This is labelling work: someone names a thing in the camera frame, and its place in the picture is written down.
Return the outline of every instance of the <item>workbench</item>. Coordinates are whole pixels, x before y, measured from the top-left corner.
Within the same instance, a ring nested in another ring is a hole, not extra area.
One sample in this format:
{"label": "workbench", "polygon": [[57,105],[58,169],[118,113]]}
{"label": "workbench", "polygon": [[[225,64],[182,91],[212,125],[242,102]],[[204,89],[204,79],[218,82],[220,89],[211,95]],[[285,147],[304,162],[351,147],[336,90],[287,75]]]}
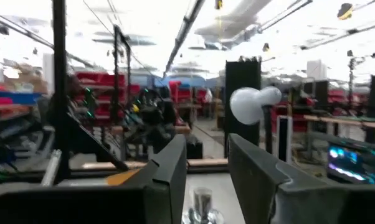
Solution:
{"label": "workbench", "polygon": [[[328,142],[338,142],[344,141],[344,138],[340,138],[338,136],[339,133],[339,125],[349,125],[349,126],[360,126],[364,128],[373,128],[375,129],[375,118],[366,118],[366,117],[350,117],[350,116],[332,116],[332,117],[318,117],[318,116],[310,116],[305,115],[304,118],[307,120],[308,123],[308,132],[306,134],[306,143],[305,149],[308,153],[308,159],[312,159],[312,142],[315,139],[321,139]],[[318,131],[313,130],[313,123],[317,121],[322,121],[325,123],[332,123],[334,124],[334,131],[333,134],[328,133],[320,133]],[[361,142],[357,140],[350,139],[350,141],[356,141],[358,144],[365,144],[368,145],[369,148],[375,149],[375,144]]]}

